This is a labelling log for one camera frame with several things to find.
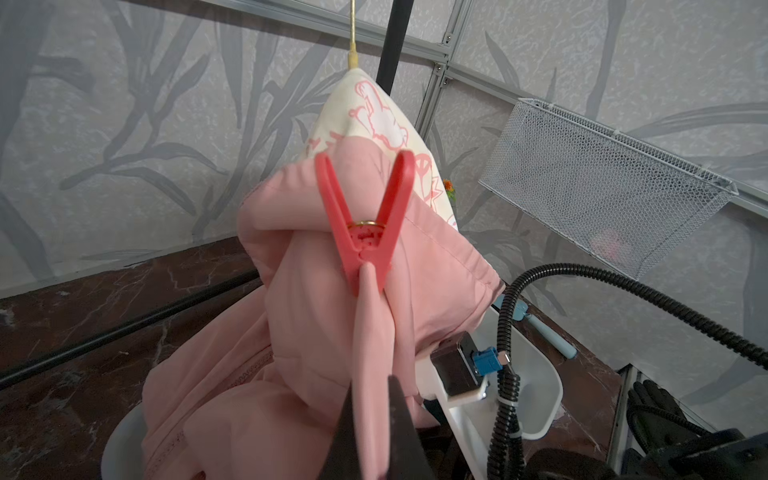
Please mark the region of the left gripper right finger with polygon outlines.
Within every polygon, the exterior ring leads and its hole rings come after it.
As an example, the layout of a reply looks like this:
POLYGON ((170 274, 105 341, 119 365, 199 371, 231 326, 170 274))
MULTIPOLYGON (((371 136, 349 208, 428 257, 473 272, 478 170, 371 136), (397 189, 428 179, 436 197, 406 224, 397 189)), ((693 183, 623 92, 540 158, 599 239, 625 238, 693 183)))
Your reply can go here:
POLYGON ((413 425, 410 410, 396 376, 388 377, 390 447, 387 478, 432 480, 435 478, 413 425))

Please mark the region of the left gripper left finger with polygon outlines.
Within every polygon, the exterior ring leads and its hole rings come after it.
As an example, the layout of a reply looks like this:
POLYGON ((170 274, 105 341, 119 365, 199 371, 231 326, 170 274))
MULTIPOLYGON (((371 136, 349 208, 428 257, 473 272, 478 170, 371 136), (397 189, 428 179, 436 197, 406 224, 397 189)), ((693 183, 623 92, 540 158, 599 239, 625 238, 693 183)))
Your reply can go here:
POLYGON ((349 388, 318 480, 360 480, 352 388, 349 388))

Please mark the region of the red clothespin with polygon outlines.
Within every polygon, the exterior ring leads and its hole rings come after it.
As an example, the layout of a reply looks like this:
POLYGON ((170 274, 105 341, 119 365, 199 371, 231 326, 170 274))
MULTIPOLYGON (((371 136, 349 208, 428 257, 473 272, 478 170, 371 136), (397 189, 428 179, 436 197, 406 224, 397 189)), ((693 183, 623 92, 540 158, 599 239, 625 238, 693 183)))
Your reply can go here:
POLYGON ((352 219, 327 154, 318 154, 314 166, 318 189, 350 290, 355 295, 359 293, 360 269, 366 264, 374 267, 377 287, 383 290, 413 193, 414 153, 409 150, 398 153, 373 220, 352 219))

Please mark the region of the pink jacket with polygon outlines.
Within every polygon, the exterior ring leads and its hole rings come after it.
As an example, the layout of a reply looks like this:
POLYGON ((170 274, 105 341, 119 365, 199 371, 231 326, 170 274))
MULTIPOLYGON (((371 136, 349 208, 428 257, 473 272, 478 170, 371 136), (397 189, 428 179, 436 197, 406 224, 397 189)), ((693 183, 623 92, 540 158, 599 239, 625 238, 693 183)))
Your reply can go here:
POLYGON ((358 475, 384 478, 389 378, 399 380, 414 425, 434 426, 415 358, 474 330, 503 287, 458 231, 431 152, 375 81, 352 69, 299 159, 245 198, 238 237, 262 284, 149 373, 145 477, 314 479, 350 402, 358 475), (415 181, 386 284, 365 267, 353 293, 314 159, 329 157, 352 220, 371 221, 403 150, 415 156, 415 181))

